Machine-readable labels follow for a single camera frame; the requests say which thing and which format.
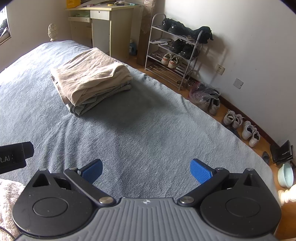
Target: bedpost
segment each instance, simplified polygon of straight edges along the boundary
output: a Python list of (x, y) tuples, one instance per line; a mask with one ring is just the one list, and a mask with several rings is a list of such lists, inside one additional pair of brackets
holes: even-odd
[(57, 41), (57, 26), (54, 23), (51, 23), (48, 26), (48, 37), (50, 37), (50, 41)]

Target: plastic bag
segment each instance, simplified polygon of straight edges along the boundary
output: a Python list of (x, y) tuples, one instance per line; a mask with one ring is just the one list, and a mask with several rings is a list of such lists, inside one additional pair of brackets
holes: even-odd
[(199, 105), (203, 104), (210, 99), (218, 98), (220, 96), (220, 91), (217, 88), (199, 82), (193, 86), (189, 92), (189, 98), (193, 104)]

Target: metal shoe rack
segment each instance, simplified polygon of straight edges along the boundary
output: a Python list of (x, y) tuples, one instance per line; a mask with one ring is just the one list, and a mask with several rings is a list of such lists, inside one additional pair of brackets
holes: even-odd
[[(198, 41), (200, 39), (200, 36), (202, 34), (202, 31), (200, 31), (200, 33), (199, 33), (199, 35), (197, 37), (197, 40), (195, 42), (190, 41), (185, 36), (175, 35), (175, 34), (169, 33), (167, 31), (162, 30), (159, 26), (156, 26), (154, 24), (154, 20), (155, 20), (155, 17), (157, 15), (163, 15), (164, 18), (166, 18), (165, 14), (157, 13), (157, 14), (154, 15), (154, 17), (152, 19), (152, 25), (151, 25), (150, 37), (149, 37), (149, 44), (148, 44), (148, 50), (147, 50), (147, 56), (146, 56), (146, 63), (145, 63), (145, 70), (149, 70), (150, 72), (156, 74), (157, 76), (159, 76), (160, 78), (162, 78), (162, 79), (166, 80), (167, 82), (171, 83), (172, 85), (174, 85), (175, 87), (177, 87), (180, 90), (181, 88), (184, 87), (186, 82), (191, 77), (192, 71), (193, 71), (193, 69), (194, 69), (194, 67), (195, 67), (195, 65), (197, 63), (197, 58), (198, 58), (199, 52), (201, 51), (202, 46), (203, 46), (203, 44), (198, 43)], [(163, 33), (167, 33), (167, 34), (173, 35), (173, 36), (175, 36), (175, 37), (177, 37), (179, 39), (182, 39), (182, 40), (186, 41), (189, 44), (194, 45), (194, 49), (192, 51), (190, 59), (186, 59), (186, 58), (182, 57), (179, 54), (173, 53), (174, 55), (177, 55), (180, 58), (180, 60), (183, 59), (182, 63), (175, 69), (170, 69), (167, 66), (164, 66), (161, 63), (161, 60), (162, 60), (163, 56), (166, 53), (171, 52), (170, 47), (171, 47), (172, 44), (171, 43), (169, 43), (168, 45), (154, 44), (151, 41), (152, 29), (156, 29), (156, 30), (161, 31), (160, 38), (162, 38)], [(150, 48), (151, 44), (157, 45), (158, 50), (149, 53), (149, 48)], [(193, 57), (195, 49), (198, 50), (198, 55)], [(149, 66), (147, 65), (148, 58), (154, 60), (154, 62), (149, 64)]]

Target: black boot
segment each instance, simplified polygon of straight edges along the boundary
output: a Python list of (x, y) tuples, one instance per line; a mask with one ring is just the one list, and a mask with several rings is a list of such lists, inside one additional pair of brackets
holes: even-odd
[(186, 43), (185, 41), (181, 39), (177, 39), (173, 43), (172, 47), (170, 47), (170, 51), (172, 51), (173, 53), (180, 53), (183, 50), (185, 43)]
[[(181, 51), (180, 55), (182, 57), (186, 58), (186, 59), (190, 59), (190, 57), (192, 55), (193, 49), (194, 49), (194, 46), (193, 45), (191, 45), (191, 44), (185, 44), (185, 46), (184, 46), (183, 50)], [(192, 58), (196, 57), (197, 54), (198, 54), (198, 51), (197, 51), (197, 49), (195, 49)]]
[(176, 35), (189, 35), (192, 30), (184, 26), (184, 24), (180, 22), (173, 21), (171, 27), (168, 30), (169, 33)]
[(164, 31), (168, 31), (168, 29), (172, 26), (172, 23), (175, 22), (173, 19), (165, 18), (160, 25), (160, 28)]
[(196, 41), (200, 31), (202, 31), (202, 34), (201, 34), (200, 39), (198, 41), (199, 43), (207, 44), (208, 39), (213, 40), (212, 31), (207, 26), (202, 26), (199, 29), (191, 31), (191, 33), (189, 34), (189, 36), (187, 38), (191, 41)]

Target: gray folded garment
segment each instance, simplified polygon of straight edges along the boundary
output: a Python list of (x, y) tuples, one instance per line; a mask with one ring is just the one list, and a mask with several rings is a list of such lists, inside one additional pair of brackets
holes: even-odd
[(94, 95), (93, 97), (87, 99), (86, 101), (82, 102), (78, 106), (74, 106), (72, 103), (69, 103), (66, 106), (72, 114), (77, 114), (77, 115), (81, 116), (85, 112), (90, 110), (92, 107), (97, 105), (99, 102), (101, 102), (103, 99), (106, 99), (106, 98), (108, 98), (112, 95), (115, 95), (116, 93), (122, 92), (124, 90), (130, 90), (131, 89), (130, 83), (131, 83), (131, 81), (127, 81), (121, 85), (116, 86), (112, 90), (98, 93), (98, 94)]

